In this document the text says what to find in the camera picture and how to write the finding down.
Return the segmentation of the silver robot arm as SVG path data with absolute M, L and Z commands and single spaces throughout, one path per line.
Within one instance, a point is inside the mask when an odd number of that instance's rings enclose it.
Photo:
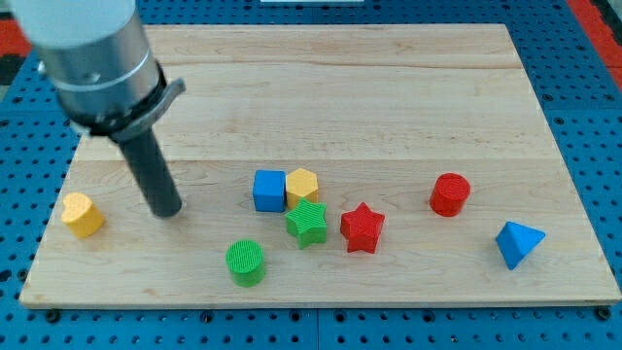
M 134 0 L 11 0 L 38 71 L 83 133 L 123 143 L 147 131 L 186 89 L 167 82 Z

